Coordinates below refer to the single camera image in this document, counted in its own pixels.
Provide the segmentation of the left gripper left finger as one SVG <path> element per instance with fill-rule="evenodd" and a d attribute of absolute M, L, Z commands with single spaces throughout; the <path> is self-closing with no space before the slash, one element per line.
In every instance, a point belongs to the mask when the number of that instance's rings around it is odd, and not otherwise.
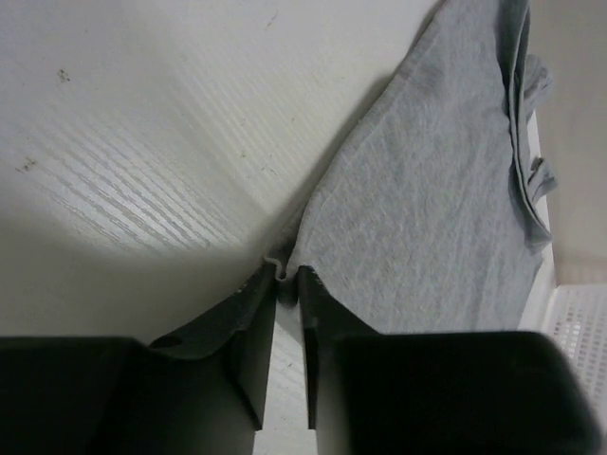
<path fill-rule="evenodd" d="M 150 344 L 3 337 L 5 454 L 249 454 L 262 427 L 274 269 Z"/>

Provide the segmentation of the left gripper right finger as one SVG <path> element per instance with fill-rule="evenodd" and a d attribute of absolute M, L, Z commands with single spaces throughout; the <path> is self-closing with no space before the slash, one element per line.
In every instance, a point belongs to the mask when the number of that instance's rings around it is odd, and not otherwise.
<path fill-rule="evenodd" d="M 537 332 L 383 335 L 299 269 L 308 425 L 321 454 L 599 454 L 604 434 Z"/>

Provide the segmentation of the grey tank top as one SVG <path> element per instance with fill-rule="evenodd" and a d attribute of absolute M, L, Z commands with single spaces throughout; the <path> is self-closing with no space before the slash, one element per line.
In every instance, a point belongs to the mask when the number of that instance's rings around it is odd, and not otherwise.
<path fill-rule="evenodd" d="M 312 268 L 383 333 L 511 330 L 551 240 L 556 181 L 527 124 L 552 77 L 525 1 L 447 1 L 336 152 L 296 236 L 268 260 Z"/>

